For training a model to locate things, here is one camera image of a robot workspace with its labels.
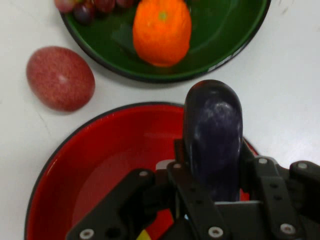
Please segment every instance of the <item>red grape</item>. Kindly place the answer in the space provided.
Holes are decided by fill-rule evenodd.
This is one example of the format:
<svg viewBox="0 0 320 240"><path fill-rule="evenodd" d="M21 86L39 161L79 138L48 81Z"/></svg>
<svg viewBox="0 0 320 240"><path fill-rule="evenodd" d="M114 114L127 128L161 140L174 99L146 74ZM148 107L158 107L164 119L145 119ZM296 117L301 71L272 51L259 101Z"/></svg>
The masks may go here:
<svg viewBox="0 0 320 240"><path fill-rule="evenodd" d="M95 18L95 6L91 1L78 3L73 9L74 18L83 25L89 25Z"/></svg>
<svg viewBox="0 0 320 240"><path fill-rule="evenodd" d="M122 8L130 8L135 3L135 0L116 0L116 4Z"/></svg>
<svg viewBox="0 0 320 240"><path fill-rule="evenodd" d="M72 9L74 9L76 5L76 1L75 0L54 0L54 4L61 13L69 13L72 11Z"/></svg>
<svg viewBox="0 0 320 240"><path fill-rule="evenodd" d="M100 12L110 13L116 5L116 0L94 0L94 4Z"/></svg>

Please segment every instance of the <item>white table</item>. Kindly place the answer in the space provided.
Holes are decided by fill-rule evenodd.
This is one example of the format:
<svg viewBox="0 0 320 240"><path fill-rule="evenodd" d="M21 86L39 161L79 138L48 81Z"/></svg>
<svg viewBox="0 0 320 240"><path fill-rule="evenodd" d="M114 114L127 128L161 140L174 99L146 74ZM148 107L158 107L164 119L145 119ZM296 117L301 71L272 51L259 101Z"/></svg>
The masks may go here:
<svg viewBox="0 0 320 240"><path fill-rule="evenodd" d="M27 204L43 165L78 126L113 108L146 101L183 103L190 87L217 79L238 94L244 135L284 167L320 164L320 1L273 0L261 29L231 62L198 79L146 84L99 66L67 32L53 0L2 0L0 79L0 233L22 240ZM34 50L70 48L96 79L92 100L58 114L32 95L25 67Z"/></svg>

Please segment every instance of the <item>green plate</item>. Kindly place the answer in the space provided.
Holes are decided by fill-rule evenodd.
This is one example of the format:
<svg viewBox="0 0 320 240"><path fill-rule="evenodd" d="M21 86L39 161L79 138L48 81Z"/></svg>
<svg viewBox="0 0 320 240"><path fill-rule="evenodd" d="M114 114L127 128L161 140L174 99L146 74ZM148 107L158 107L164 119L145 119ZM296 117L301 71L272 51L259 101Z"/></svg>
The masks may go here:
<svg viewBox="0 0 320 240"><path fill-rule="evenodd" d="M254 37L271 0L188 0L192 18L190 49L172 67L141 60L133 45L136 8L116 8L90 26L73 15L62 19L78 45L95 61L125 77L145 82L177 82L217 69L236 56Z"/></svg>

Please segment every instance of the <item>orange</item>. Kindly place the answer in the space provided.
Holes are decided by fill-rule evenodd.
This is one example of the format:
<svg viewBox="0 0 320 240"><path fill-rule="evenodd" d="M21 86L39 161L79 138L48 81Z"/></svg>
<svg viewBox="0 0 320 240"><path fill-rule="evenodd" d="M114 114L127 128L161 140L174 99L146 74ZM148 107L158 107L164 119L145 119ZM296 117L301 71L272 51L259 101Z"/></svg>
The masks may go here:
<svg viewBox="0 0 320 240"><path fill-rule="evenodd" d="M177 64L190 47L192 23L183 0L142 0L133 23L139 57L159 67Z"/></svg>

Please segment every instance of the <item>metal screw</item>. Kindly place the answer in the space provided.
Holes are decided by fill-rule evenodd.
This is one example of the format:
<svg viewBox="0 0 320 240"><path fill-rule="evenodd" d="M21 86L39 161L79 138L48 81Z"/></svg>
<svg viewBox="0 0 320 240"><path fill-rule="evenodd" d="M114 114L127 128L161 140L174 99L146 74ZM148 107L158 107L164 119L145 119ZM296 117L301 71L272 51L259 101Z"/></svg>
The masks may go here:
<svg viewBox="0 0 320 240"><path fill-rule="evenodd" d="M305 164L305 163L303 163L303 162L300 162L300 163L298 163L298 168L300 168L300 169L307 169L307 168L308 168L308 165Z"/></svg>
<svg viewBox="0 0 320 240"><path fill-rule="evenodd" d="M293 235L296 233L295 227L292 226L291 224L288 224L288 223L281 224L280 230L281 230L281 232L283 232L284 234L287 234L287 235Z"/></svg>
<svg viewBox="0 0 320 240"><path fill-rule="evenodd" d="M260 163L260 164L267 164L267 163L268 163L268 160L265 159L265 158L260 158L260 159L259 159L259 163Z"/></svg>
<svg viewBox="0 0 320 240"><path fill-rule="evenodd" d="M212 226L208 230L208 234L213 239L218 239L224 235L224 231L217 226Z"/></svg>
<svg viewBox="0 0 320 240"><path fill-rule="evenodd" d="M175 169L180 169L181 168L181 164L180 163L176 163L175 165L173 165L173 167Z"/></svg>
<svg viewBox="0 0 320 240"><path fill-rule="evenodd" d="M147 176L148 175L148 172L147 171L141 171L140 173L139 173L139 176L140 177L145 177L145 176Z"/></svg>
<svg viewBox="0 0 320 240"><path fill-rule="evenodd" d="M95 231L88 228L80 232L79 237L81 240L90 240L94 235Z"/></svg>

